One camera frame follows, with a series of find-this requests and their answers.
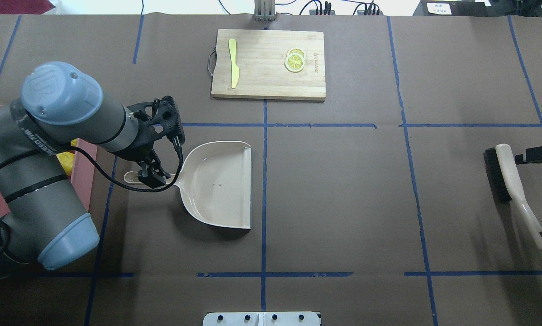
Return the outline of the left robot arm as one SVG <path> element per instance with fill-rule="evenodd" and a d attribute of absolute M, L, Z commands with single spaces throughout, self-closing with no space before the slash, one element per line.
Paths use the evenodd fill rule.
<path fill-rule="evenodd" d="M 167 138 L 180 163 L 185 136 L 174 99 L 124 106 L 67 62 L 46 62 L 0 108 L 0 276 L 37 262 L 56 270 L 94 249 L 99 233 L 57 155 L 88 143 L 140 166 L 146 192 L 169 188 L 153 150 Z"/>

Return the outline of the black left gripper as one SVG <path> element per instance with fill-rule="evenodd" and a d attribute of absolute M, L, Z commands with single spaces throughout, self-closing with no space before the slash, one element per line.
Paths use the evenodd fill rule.
<path fill-rule="evenodd" d="M 164 96 L 152 102 L 137 103 L 128 106 L 127 113 L 131 113 L 135 122 L 138 122 L 138 129 L 133 142 L 114 154 L 143 167 L 138 171 L 138 179 L 145 186 L 165 186 L 171 175 L 160 168 L 161 161 L 153 146 L 162 138 L 167 138 L 175 147 L 182 147 L 185 142 L 180 112 L 174 98 Z"/>

